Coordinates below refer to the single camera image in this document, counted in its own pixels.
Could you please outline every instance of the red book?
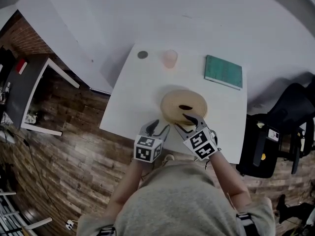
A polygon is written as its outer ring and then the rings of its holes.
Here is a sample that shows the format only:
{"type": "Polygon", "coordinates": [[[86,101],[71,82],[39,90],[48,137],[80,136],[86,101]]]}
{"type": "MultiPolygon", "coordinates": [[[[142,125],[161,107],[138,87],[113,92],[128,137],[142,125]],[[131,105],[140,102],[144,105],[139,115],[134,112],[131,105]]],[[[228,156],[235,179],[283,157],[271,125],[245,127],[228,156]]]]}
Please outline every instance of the red book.
{"type": "Polygon", "coordinates": [[[18,62],[18,64],[17,64],[16,67],[15,67],[15,70],[16,70],[19,74],[22,74],[27,64],[28,64],[28,63],[25,61],[25,59],[20,59],[19,62],[18,62]]]}

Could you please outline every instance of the book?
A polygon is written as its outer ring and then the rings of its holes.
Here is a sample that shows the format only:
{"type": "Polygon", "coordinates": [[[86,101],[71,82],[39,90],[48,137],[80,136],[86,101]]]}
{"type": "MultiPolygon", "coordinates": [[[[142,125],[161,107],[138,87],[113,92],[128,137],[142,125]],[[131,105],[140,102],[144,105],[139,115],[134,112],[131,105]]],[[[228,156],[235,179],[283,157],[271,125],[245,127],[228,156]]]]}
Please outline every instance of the book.
{"type": "Polygon", "coordinates": [[[27,66],[27,62],[25,61],[25,59],[20,59],[18,64],[15,67],[15,70],[19,73],[22,74],[25,67],[27,66]]]}
{"type": "Polygon", "coordinates": [[[206,56],[204,78],[234,89],[243,88],[242,67],[211,55],[206,56]]]}

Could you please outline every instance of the person's right arm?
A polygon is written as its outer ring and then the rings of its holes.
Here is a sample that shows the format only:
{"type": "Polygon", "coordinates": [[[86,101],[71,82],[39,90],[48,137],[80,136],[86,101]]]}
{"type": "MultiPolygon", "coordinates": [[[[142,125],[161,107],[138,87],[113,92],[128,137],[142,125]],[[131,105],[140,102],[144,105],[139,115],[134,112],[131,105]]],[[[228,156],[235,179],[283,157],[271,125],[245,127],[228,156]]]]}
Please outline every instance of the person's right arm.
{"type": "Polygon", "coordinates": [[[248,188],[222,153],[220,151],[214,153],[210,156],[210,162],[224,194],[230,197],[234,207],[239,210],[250,204],[252,199],[248,188]]]}

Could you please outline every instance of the brick wall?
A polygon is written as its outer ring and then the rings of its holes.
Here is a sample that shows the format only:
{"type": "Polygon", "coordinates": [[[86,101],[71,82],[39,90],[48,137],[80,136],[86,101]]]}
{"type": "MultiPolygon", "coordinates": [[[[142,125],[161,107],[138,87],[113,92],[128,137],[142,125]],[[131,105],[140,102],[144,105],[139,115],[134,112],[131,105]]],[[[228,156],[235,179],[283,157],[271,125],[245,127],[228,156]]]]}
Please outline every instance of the brick wall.
{"type": "Polygon", "coordinates": [[[18,10],[0,31],[0,47],[2,45],[5,49],[10,49],[16,58],[30,54],[49,54],[60,68],[69,69],[18,10]]]}

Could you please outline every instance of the gray desk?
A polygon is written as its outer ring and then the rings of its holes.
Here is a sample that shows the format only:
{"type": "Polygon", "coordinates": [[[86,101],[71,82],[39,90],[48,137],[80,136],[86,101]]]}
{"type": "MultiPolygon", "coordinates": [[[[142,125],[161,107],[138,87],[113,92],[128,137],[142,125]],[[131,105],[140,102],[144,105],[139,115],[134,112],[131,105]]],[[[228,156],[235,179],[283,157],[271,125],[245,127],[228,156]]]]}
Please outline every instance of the gray desk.
{"type": "Polygon", "coordinates": [[[15,70],[15,66],[9,74],[4,89],[8,82],[10,85],[10,93],[5,105],[5,112],[8,114],[13,124],[17,128],[26,128],[38,132],[48,133],[52,135],[62,135],[62,132],[41,128],[36,125],[25,123],[34,92],[47,67],[54,69],[65,80],[74,87],[79,88],[69,75],[67,75],[60,67],[58,67],[46,54],[36,54],[26,56],[28,61],[22,74],[15,70]]]}

